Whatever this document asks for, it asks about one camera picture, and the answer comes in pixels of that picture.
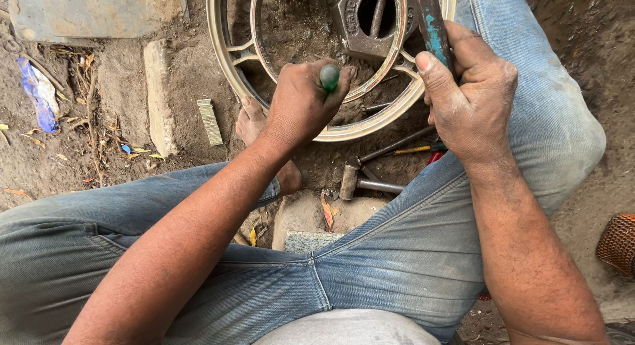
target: soil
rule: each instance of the soil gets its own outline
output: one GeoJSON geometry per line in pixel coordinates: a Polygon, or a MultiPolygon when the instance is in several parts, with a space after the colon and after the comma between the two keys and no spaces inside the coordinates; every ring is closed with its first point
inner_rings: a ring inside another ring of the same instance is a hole
{"type": "MultiPolygon", "coordinates": [[[[228,12],[235,45],[249,38],[246,16],[248,0],[235,1],[228,12]]],[[[274,66],[279,70],[288,62],[314,61],[318,57],[331,57],[340,65],[356,65],[360,70],[354,84],[368,79],[377,69],[377,62],[367,62],[339,55],[330,7],[337,0],[264,0],[263,36],[274,66]]],[[[141,39],[101,41],[95,53],[94,67],[98,74],[99,104],[95,123],[101,139],[106,141],[106,160],[101,167],[105,173],[104,185],[115,185],[142,177],[181,170],[192,166],[230,160],[244,146],[234,133],[239,105],[218,66],[207,30],[205,0],[187,0],[189,17],[179,16],[151,36],[141,39]],[[134,147],[155,152],[150,141],[147,117],[147,91],[142,49],[149,41],[167,39],[173,50],[170,69],[170,106],[177,125],[178,155],[167,160],[143,153],[132,160],[126,159],[114,138],[134,147]],[[211,98],[225,141],[222,146],[211,147],[206,139],[196,100],[211,98]],[[119,123],[120,130],[108,125],[119,123]]],[[[573,225],[605,225],[611,215],[633,212],[635,204],[635,115],[631,106],[635,70],[635,14],[633,0],[528,0],[538,21],[557,52],[562,63],[580,84],[583,96],[592,113],[607,132],[607,151],[600,165],[580,188],[561,207],[552,220],[563,241],[574,253],[578,265],[592,259],[592,249],[580,245],[565,232],[573,225]]],[[[0,0],[0,9],[7,11],[7,0],[0,0]]],[[[409,50],[416,51],[420,41],[413,37],[409,50]]],[[[0,186],[23,190],[34,199],[71,191],[99,187],[93,166],[88,130],[71,129],[61,122],[58,135],[35,133],[46,149],[36,146],[30,139],[20,136],[37,128],[34,109],[20,84],[20,72],[15,63],[16,46],[39,60],[58,80],[75,91],[68,96],[72,102],[61,101],[60,110],[67,117],[87,116],[86,107],[75,101],[80,97],[74,58],[58,55],[50,46],[15,41],[10,23],[0,18],[0,123],[8,124],[3,131],[10,141],[8,146],[0,138],[0,186]]],[[[275,84],[258,64],[246,64],[243,69],[261,96],[271,100],[275,84]]],[[[346,124],[364,117],[360,106],[390,101],[408,83],[401,75],[386,81],[366,97],[343,106],[334,124],[346,124]]],[[[303,175],[303,187],[319,192],[337,190],[342,165],[425,126],[427,107],[415,104],[399,120],[373,135],[350,142],[311,143],[294,155],[293,160],[303,175]]],[[[423,140],[409,147],[424,144],[423,140]]],[[[424,167],[430,153],[379,157],[369,162],[377,177],[388,182],[407,184],[424,167]]],[[[0,193],[0,211],[29,202],[22,195],[0,193]]],[[[279,202],[255,211],[241,228],[248,238],[255,227],[258,246],[271,246],[273,220],[279,202]]],[[[587,233],[585,237],[599,237],[587,233]]],[[[471,344],[499,344],[508,341],[504,324],[493,301],[479,301],[465,317],[459,333],[471,344]]]]}

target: blue jeans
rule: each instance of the blue jeans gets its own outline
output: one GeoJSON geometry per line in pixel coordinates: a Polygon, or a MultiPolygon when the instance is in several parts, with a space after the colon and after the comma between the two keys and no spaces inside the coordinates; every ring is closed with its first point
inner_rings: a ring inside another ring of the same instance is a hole
{"type": "MultiPolygon", "coordinates": [[[[524,0],[458,0],[456,21],[518,67],[510,143],[551,215],[599,162],[603,129],[524,0]]],[[[0,343],[59,344],[127,247],[222,167],[0,214],[0,343]]],[[[274,180],[260,204],[278,193],[274,180]]],[[[298,318],[342,308],[399,313],[447,342],[483,288],[469,181],[449,152],[367,222],[312,254],[230,244],[164,343],[250,344],[298,318]]]]}

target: grey shirt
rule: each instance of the grey shirt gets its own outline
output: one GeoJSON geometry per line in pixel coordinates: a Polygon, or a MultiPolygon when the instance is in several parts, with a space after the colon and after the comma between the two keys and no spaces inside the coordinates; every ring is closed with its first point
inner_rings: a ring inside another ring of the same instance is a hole
{"type": "Polygon", "coordinates": [[[254,345],[441,345],[399,314],[375,309],[325,311],[282,325],[254,345]]]}

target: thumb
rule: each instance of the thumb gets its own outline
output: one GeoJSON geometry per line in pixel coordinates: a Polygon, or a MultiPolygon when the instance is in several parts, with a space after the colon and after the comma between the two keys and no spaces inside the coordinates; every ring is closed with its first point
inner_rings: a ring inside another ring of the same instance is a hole
{"type": "Polygon", "coordinates": [[[339,107],[340,104],[342,104],[349,89],[351,89],[351,81],[356,72],[353,66],[348,66],[340,71],[340,80],[337,83],[336,89],[332,93],[329,93],[328,96],[326,96],[326,101],[324,101],[324,105],[327,108],[332,106],[339,107]]]}
{"type": "Polygon", "coordinates": [[[417,55],[416,62],[419,75],[424,80],[425,94],[430,96],[433,106],[447,106],[461,96],[452,73],[437,57],[424,51],[417,55]]]}

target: forearm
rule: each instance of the forearm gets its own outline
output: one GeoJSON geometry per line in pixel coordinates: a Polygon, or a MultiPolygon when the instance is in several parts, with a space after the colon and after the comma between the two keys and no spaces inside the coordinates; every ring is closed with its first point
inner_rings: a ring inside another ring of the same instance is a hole
{"type": "Polygon", "coordinates": [[[513,341],[604,342],[598,307],[511,156],[467,166],[485,282],[513,341]]]}
{"type": "Polygon", "coordinates": [[[123,254],[64,344],[160,343],[287,160],[259,138],[179,203],[123,254]]]}

